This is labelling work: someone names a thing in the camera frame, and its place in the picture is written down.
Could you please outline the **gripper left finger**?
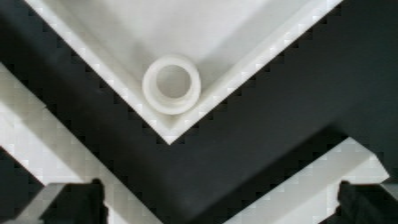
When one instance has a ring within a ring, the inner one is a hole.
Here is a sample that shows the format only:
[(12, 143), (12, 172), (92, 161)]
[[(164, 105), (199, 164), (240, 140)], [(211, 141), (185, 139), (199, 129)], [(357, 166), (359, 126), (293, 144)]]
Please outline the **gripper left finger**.
[(52, 183), (16, 217), (16, 224), (108, 224), (101, 181)]

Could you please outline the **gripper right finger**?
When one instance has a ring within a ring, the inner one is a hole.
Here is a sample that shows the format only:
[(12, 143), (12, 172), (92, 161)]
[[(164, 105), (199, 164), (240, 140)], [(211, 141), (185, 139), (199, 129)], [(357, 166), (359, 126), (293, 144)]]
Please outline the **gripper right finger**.
[(398, 224), (398, 182), (354, 184), (343, 181), (338, 202), (323, 224)]

